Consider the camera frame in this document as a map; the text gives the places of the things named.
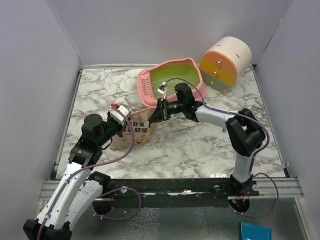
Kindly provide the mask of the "pink cat litter bag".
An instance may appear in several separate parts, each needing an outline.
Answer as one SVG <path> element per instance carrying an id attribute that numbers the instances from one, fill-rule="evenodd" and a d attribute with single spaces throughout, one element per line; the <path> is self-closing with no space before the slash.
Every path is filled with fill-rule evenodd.
<path id="1" fill-rule="evenodd" d="M 150 123 L 149 118 L 154 113 L 154 108 L 144 108 L 130 115 L 130 123 L 133 131 L 127 126 L 122 137 L 118 135 L 112 138 L 110 149 L 112 151 L 127 150 L 132 144 L 132 133 L 134 134 L 134 146 L 145 144 L 156 128 L 155 123 Z"/>

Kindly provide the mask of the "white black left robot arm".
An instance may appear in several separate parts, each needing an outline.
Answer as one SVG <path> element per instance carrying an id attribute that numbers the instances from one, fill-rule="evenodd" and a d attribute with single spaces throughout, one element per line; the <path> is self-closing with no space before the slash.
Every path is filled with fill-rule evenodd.
<path id="1" fill-rule="evenodd" d="M 92 172 L 103 153 L 103 145 L 121 136 L 131 112 L 124 106 L 84 118 L 81 137 L 72 148 L 65 172 L 53 195 L 35 219 L 27 219 L 23 230 L 30 240 L 69 240 L 78 220 L 96 197 L 111 190 L 109 176 Z"/>

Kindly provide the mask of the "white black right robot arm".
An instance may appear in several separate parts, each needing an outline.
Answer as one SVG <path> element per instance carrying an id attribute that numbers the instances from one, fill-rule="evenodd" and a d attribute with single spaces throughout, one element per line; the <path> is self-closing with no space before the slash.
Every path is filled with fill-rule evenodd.
<path id="1" fill-rule="evenodd" d="M 159 98 L 155 111 L 148 119 L 149 123 L 164 122 L 172 115 L 182 113 L 186 119 L 193 122 L 207 123 L 226 130 L 236 152 L 234 169 L 229 179 L 229 189 L 236 196 L 242 195 L 252 181 L 254 153 L 262 147 L 266 139 L 264 129 L 247 108 L 239 112 L 213 110 L 195 100 L 192 89 L 187 83 L 179 83 L 174 89 L 177 100 L 169 102 L 164 98 Z"/>

